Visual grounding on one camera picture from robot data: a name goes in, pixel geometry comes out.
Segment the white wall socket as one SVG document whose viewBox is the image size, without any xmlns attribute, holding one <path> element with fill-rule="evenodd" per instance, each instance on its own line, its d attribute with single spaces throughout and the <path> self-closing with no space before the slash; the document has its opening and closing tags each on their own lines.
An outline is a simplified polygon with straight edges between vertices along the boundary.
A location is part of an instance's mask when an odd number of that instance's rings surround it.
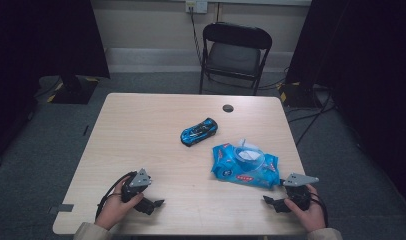
<svg viewBox="0 0 406 240">
<path fill-rule="evenodd" d="M 208 2 L 206 0 L 186 0 L 185 11 L 187 13 L 206 14 Z"/>
</svg>

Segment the grey tape strip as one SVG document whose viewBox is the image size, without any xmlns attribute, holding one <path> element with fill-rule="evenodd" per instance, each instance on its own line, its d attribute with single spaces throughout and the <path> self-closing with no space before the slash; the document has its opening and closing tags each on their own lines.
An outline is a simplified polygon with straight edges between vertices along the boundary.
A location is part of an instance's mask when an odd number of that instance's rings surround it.
<svg viewBox="0 0 406 240">
<path fill-rule="evenodd" d="M 57 215 L 59 212 L 71 212 L 73 210 L 73 204 L 59 204 L 49 208 L 48 213 Z"/>
</svg>

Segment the blue toy car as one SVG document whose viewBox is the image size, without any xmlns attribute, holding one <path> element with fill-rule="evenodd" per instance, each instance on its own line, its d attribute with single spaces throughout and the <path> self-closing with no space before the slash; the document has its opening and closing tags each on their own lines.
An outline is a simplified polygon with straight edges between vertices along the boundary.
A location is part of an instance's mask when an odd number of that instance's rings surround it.
<svg viewBox="0 0 406 240">
<path fill-rule="evenodd" d="M 201 123 L 184 129 L 180 135 L 180 140 L 185 146 L 191 147 L 215 135 L 217 130 L 217 122 L 212 118 L 206 118 Z"/>
</svg>

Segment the black stand base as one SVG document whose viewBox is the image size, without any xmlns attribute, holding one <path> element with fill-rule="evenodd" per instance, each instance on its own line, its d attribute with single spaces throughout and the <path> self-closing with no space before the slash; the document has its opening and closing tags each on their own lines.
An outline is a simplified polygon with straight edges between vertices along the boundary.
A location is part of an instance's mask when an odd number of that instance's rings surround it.
<svg viewBox="0 0 406 240">
<path fill-rule="evenodd" d="M 50 103 L 86 105 L 99 83 L 95 78 L 76 75 L 62 75 L 61 80 L 62 83 L 48 99 Z"/>
<path fill-rule="evenodd" d="M 321 103 L 312 88 L 304 88 L 299 82 L 281 83 L 277 90 L 284 106 L 294 108 L 320 108 Z"/>
</svg>

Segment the black folding chair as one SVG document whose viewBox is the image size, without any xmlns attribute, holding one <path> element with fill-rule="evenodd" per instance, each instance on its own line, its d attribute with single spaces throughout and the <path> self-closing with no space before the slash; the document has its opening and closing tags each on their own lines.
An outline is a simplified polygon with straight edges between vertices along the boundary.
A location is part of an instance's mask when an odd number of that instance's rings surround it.
<svg viewBox="0 0 406 240">
<path fill-rule="evenodd" d="M 256 94 L 273 40 L 258 27 L 215 22 L 203 29 L 199 93 L 211 74 L 251 81 Z"/>
</svg>

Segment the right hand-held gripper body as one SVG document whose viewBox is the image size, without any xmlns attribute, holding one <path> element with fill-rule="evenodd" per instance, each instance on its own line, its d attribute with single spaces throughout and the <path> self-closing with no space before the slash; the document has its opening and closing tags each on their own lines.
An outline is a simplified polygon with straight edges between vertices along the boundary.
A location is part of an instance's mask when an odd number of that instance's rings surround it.
<svg viewBox="0 0 406 240">
<path fill-rule="evenodd" d="M 288 198 L 301 210 L 307 210 L 310 206 L 311 195 L 307 184 L 317 183 L 318 177 L 306 176 L 299 173 L 291 173 L 281 183 L 286 189 Z"/>
</svg>

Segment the person's left hand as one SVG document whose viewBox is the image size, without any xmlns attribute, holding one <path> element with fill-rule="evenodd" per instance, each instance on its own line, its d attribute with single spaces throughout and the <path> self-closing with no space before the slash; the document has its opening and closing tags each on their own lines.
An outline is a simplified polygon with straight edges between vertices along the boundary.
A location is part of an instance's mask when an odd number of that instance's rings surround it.
<svg viewBox="0 0 406 240">
<path fill-rule="evenodd" d="M 138 193 L 128 202 L 123 202 L 121 199 L 122 186 L 127 180 L 123 178 L 109 194 L 101 213 L 96 218 L 94 224 L 105 229 L 110 230 L 113 226 L 119 223 L 128 212 L 136 206 L 144 197 L 143 193 Z"/>
</svg>

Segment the blue wet wipes pack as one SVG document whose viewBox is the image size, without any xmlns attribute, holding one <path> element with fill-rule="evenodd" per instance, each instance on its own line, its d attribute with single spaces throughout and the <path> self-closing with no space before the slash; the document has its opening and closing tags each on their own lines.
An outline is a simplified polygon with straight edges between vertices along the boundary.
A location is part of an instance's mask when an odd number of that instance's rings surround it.
<svg viewBox="0 0 406 240">
<path fill-rule="evenodd" d="M 218 180 L 271 189 L 280 184 L 278 157 L 264 153 L 244 139 L 238 146 L 230 143 L 212 148 L 211 172 Z"/>
</svg>

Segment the black curtain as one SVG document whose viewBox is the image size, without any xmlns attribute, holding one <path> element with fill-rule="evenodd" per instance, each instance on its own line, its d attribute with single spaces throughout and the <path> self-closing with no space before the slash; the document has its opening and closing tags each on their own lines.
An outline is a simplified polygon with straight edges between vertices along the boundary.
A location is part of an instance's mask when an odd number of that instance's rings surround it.
<svg viewBox="0 0 406 240">
<path fill-rule="evenodd" d="M 406 0 L 311 0 L 286 80 L 332 88 L 406 200 Z"/>
<path fill-rule="evenodd" d="M 62 75 L 110 76 L 91 0 L 0 0 L 0 154 Z"/>
</svg>

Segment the person's right hand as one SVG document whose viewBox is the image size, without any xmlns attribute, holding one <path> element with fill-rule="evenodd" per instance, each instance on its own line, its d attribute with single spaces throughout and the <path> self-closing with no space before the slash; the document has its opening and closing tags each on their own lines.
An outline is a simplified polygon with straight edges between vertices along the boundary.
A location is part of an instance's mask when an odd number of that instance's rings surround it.
<svg viewBox="0 0 406 240">
<path fill-rule="evenodd" d="M 308 210 L 303 211 L 290 199 L 285 199 L 286 206 L 296 215 L 303 228 L 308 232 L 313 232 L 326 227 L 324 218 L 324 209 L 321 205 L 321 200 L 318 196 L 317 190 L 307 184 L 309 192 L 311 193 L 312 200 Z"/>
</svg>

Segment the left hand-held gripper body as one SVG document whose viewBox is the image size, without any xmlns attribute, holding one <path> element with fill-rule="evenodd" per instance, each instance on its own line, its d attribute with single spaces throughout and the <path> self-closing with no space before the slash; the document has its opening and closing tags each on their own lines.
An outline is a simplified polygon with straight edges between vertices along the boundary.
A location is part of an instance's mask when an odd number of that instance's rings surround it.
<svg viewBox="0 0 406 240">
<path fill-rule="evenodd" d="M 124 182 L 121 188 L 121 200 L 124 203 L 129 202 L 138 193 L 142 193 L 150 184 L 150 177 L 144 168 L 129 173 L 129 178 Z M 145 213 L 149 206 L 154 206 L 153 202 L 143 197 L 142 200 L 134 206 L 134 209 L 138 212 Z"/>
</svg>

